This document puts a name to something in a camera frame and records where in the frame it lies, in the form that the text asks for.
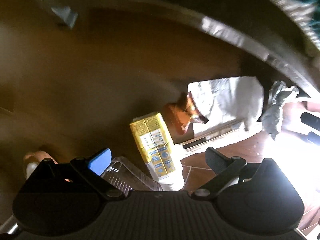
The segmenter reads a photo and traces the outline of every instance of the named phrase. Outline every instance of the plastic food container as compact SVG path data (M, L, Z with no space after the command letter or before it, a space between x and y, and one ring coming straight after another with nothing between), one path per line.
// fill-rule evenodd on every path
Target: plastic food container
M126 196L131 190L163 191L160 184L149 178L125 157L116 157L101 175Z

